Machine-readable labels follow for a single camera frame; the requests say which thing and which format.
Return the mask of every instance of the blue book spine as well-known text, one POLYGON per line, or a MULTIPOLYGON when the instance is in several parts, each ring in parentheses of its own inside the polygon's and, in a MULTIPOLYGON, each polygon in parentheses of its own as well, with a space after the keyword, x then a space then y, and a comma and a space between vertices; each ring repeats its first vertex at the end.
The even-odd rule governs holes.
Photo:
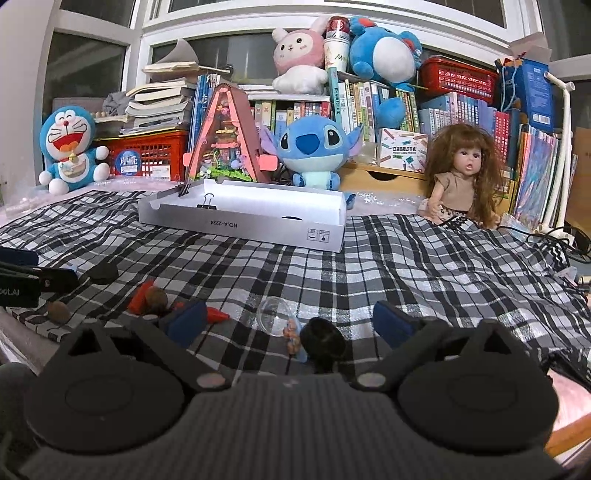
POLYGON ((335 122, 337 123, 337 125, 343 125, 343 114, 340 111, 339 78, 337 77, 336 68, 330 67, 328 69, 328 74, 330 100, 332 101, 333 111, 335 112, 335 122))

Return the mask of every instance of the stitch's ear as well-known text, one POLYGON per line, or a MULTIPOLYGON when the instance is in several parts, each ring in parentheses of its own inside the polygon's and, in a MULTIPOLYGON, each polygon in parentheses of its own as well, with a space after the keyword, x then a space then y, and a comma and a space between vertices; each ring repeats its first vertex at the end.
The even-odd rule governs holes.
POLYGON ((265 125, 261 125, 259 136, 261 137, 262 149, 268 154, 277 155, 277 139, 265 125))
POLYGON ((349 142, 349 158, 361 152, 363 146, 363 125, 359 125, 353 131, 347 135, 347 141, 349 142))

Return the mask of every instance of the plaid blanket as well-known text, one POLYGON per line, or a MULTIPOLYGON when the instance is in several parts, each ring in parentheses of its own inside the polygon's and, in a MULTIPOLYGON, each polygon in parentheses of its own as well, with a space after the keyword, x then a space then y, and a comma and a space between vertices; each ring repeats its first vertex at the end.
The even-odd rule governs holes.
POLYGON ((566 259, 556 246, 526 245, 464 219, 441 228, 418 216, 369 215, 348 219, 344 248, 334 254, 143 225, 142 195, 92 192, 0 229, 0 245, 35 250, 44 265, 69 263, 83 273, 109 259, 120 273, 106 287, 85 281, 72 294, 41 299, 36 310, 9 309, 12 315, 59 342, 81 322, 125 325, 135 289, 156 278, 170 299, 204 299, 231 315, 190 348, 229 378, 304 373, 310 367, 290 359, 283 338, 257 327, 261 301, 281 297, 303 320, 321 316, 338 325, 348 341, 338 368, 351 377, 389 351, 370 321, 373 305, 387 300, 459 326, 496 318, 539 355, 558 351, 591 378, 589 309, 557 276, 566 259), (46 316, 46 301, 58 299, 73 312, 63 326, 46 316))

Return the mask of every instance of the white cardboard box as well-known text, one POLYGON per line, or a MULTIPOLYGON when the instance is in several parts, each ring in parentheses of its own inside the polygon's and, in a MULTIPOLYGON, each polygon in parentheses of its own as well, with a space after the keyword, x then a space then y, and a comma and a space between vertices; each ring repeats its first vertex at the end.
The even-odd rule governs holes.
POLYGON ((182 197, 179 191, 175 187, 141 199, 139 221, 329 252, 342 248, 342 192, 230 180, 194 182, 182 197), (203 208, 208 205, 216 209, 203 208))

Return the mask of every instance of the red crate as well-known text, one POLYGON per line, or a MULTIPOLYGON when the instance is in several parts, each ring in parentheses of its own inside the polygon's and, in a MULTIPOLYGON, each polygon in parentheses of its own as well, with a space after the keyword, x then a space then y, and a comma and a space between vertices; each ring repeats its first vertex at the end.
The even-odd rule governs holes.
POLYGON ((458 92, 484 100, 490 105, 498 75, 445 57, 431 57, 421 66, 421 80, 430 96, 458 92))
POLYGON ((123 150, 135 150, 142 157, 142 168, 137 176, 149 177, 153 167, 168 167, 171 181, 184 180, 183 154, 187 151, 189 132, 175 130, 166 133, 137 135, 134 137, 107 138, 96 140, 95 146, 104 145, 109 149, 106 161, 111 175, 117 176, 115 158, 123 150))

